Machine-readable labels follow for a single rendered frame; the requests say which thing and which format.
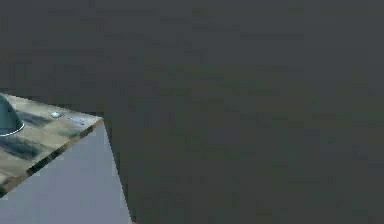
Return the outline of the grey cabinet with marbled top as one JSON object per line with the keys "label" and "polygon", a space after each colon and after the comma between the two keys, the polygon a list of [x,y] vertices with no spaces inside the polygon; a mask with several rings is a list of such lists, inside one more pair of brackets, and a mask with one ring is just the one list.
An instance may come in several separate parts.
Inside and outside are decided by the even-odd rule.
{"label": "grey cabinet with marbled top", "polygon": [[0,137],[0,224],[133,224],[101,117],[2,95],[24,127]]}

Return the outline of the teal cone-shaped vessel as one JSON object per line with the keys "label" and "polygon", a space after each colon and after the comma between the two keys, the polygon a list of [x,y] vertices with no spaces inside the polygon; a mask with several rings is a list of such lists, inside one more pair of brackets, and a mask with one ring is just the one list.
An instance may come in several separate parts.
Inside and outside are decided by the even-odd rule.
{"label": "teal cone-shaped vessel", "polygon": [[9,101],[0,94],[0,137],[17,133],[24,123]]}

